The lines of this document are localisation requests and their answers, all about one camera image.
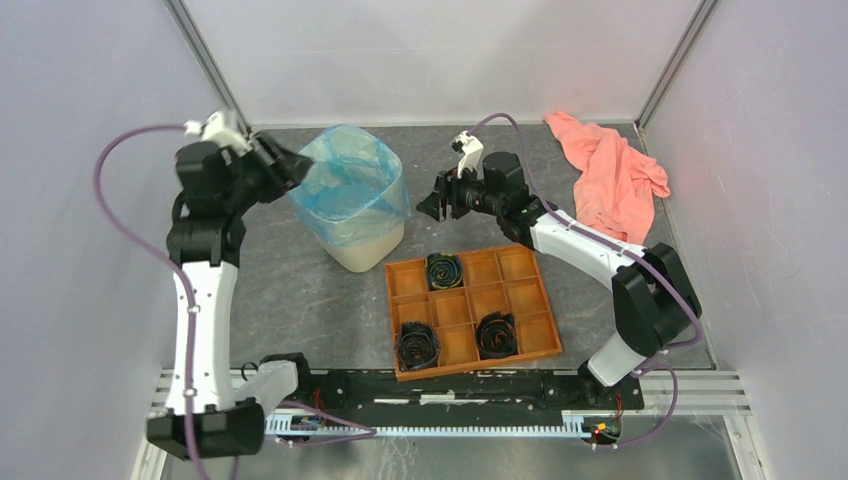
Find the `blue plastic trash bag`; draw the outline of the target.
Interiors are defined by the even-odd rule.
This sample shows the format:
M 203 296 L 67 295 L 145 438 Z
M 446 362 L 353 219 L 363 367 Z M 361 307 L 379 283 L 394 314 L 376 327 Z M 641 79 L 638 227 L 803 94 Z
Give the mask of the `blue plastic trash bag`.
M 314 165 L 289 197 L 300 222 L 324 242 L 339 247 L 365 244 L 411 216 L 400 158 L 368 131 L 333 126 L 300 153 Z

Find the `beige trash bin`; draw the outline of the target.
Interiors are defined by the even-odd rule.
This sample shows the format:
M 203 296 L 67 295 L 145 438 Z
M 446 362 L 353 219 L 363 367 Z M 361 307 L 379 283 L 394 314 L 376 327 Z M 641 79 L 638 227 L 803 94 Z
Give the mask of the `beige trash bin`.
M 342 267 L 353 273 L 363 273 L 385 259 L 400 244 L 404 234 L 405 225 L 401 223 L 379 238 L 354 246 L 335 246 L 322 240 L 317 234 L 315 237 Z

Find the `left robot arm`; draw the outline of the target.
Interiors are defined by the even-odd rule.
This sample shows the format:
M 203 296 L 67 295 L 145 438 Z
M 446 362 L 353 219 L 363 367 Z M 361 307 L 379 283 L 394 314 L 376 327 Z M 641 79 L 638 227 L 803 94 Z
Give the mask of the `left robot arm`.
M 278 405 L 302 407 L 313 397 L 302 353 L 267 355 L 234 387 L 229 347 L 243 216 L 299 186 L 312 164 L 266 131 L 253 133 L 245 146 L 208 139 L 176 154 L 181 190 L 166 237 L 168 263 L 177 269 L 176 364 L 166 412 L 147 424 L 148 441 L 175 457 L 255 455 Z

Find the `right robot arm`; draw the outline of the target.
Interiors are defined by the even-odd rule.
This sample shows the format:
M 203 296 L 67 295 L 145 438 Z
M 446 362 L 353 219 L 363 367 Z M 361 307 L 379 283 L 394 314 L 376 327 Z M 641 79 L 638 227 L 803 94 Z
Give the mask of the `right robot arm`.
M 482 171 L 455 167 L 440 172 L 432 191 L 416 205 L 436 221 L 476 212 L 494 217 L 506 238 L 581 270 L 612 295 L 615 331 L 579 368 L 577 392 L 602 408 L 621 380 L 643 372 L 649 359 L 690 344 L 703 330 L 702 308 L 678 252 L 668 244 L 645 247 L 601 234 L 532 193 L 517 155 L 487 155 Z

